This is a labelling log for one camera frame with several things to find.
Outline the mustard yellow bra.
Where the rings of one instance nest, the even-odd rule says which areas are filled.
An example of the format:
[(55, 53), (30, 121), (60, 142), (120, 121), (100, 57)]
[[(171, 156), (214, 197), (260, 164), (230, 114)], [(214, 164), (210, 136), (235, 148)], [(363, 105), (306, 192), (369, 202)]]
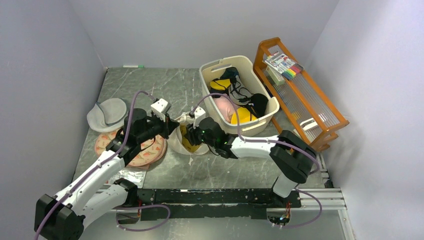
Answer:
[(187, 134), (187, 126), (186, 125), (180, 125), (180, 133), (181, 133), (181, 144), (184, 146), (184, 148), (190, 152), (195, 153), (200, 145), (193, 145), (189, 142), (189, 140), (186, 137)]

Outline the white mesh laundry bag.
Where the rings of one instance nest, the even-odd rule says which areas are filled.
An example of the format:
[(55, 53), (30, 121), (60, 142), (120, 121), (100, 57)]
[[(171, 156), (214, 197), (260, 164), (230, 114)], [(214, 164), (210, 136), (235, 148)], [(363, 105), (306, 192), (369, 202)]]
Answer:
[(192, 124), (194, 119), (189, 116), (188, 112), (183, 112), (176, 121), (179, 126), (173, 130), (167, 140), (168, 146), (175, 152), (183, 155), (204, 155), (210, 150), (206, 144), (193, 145), (185, 136), (187, 134), (188, 124)]

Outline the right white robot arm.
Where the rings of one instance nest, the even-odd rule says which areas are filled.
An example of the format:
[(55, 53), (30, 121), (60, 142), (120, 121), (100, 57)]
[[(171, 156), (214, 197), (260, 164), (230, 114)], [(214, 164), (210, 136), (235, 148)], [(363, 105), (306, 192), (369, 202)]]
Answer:
[(304, 184), (313, 172), (317, 152), (289, 130), (269, 137), (247, 137), (224, 132), (211, 117), (198, 125), (187, 126), (186, 138), (191, 145), (207, 145), (215, 154), (225, 159), (246, 157), (272, 160), (281, 174), (270, 193), (270, 202), (282, 207), (297, 185)]

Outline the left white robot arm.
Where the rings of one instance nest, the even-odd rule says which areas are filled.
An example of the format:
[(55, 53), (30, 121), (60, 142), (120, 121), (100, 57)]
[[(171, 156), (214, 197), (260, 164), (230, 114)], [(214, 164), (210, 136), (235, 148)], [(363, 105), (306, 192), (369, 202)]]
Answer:
[(165, 111), (153, 109), (148, 115), (142, 108), (130, 110), (123, 128), (82, 175), (55, 195), (38, 199), (34, 238), (78, 240), (86, 227), (110, 210), (140, 207), (138, 186), (127, 179), (100, 189), (142, 152), (144, 142), (157, 136), (167, 139), (178, 127)]

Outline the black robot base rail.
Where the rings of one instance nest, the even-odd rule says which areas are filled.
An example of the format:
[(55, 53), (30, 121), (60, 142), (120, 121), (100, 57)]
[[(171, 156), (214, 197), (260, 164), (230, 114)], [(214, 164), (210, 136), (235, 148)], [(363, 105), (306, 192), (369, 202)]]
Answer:
[(118, 223), (135, 224), (141, 221), (202, 218), (249, 217), (266, 220), (268, 210), (291, 210), (301, 207), (300, 195), (293, 190), (288, 197), (279, 197), (270, 188), (215, 189), (139, 189), (137, 205), (165, 205), (164, 209), (119, 210)]

